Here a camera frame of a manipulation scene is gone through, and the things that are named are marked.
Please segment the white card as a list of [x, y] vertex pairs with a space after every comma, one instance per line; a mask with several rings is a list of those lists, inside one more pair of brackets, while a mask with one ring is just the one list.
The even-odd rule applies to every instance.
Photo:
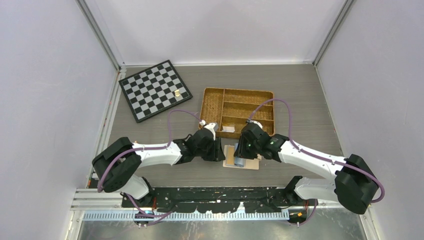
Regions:
[[236, 128], [234, 125], [223, 125], [222, 131], [226, 133], [234, 133], [236, 131]]

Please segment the beige leather card holder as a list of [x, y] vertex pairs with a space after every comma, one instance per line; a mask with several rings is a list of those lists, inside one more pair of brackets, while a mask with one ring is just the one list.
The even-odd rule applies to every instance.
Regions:
[[241, 165], [236, 164], [237, 160], [234, 157], [235, 146], [234, 145], [225, 145], [224, 146], [224, 156], [225, 160], [222, 163], [224, 168], [235, 168], [235, 169], [244, 169], [244, 170], [259, 170], [260, 161], [262, 157], [258, 154], [257, 158], [254, 159], [241, 159]]

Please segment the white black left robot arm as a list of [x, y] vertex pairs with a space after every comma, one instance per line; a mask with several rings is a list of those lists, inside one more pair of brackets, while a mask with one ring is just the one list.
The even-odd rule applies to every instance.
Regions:
[[139, 144], [121, 137], [92, 160], [98, 176], [97, 191], [130, 195], [141, 207], [153, 202], [151, 187], [136, 171], [154, 165], [180, 165], [201, 158], [208, 162], [225, 160], [221, 139], [214, 129], [203, 127], [168, 144]]

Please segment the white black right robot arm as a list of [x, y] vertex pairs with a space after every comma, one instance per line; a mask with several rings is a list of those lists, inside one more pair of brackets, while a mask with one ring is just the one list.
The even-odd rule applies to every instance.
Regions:
[[376, 176], [362, 157], [329, 155], [281, 134], [270, 136], [256, 121], [248, 121], [242, 128], [234, 156], [244, 159], [262, 156], [319, 175], [320, 179], [300, 175], [292, 178], [284, 189], [291, 205], [321, 199], [339, 202], [352, 213], [363, 215], [379, 189]]

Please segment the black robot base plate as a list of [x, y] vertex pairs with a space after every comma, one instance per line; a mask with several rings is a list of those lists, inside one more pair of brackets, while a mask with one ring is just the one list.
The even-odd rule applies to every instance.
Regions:
[[155, 187], [136, 199], [124, 193], [122, 207], [146, 208], [157, 210], [160, 214], [168, 212], [191, 214], [234, 213], [240, 207], [246, 213], [277, 213], [289, 207], [300, 207], [305, 211], [313, 207], [313, 199], [295, 197], [283, 187]]

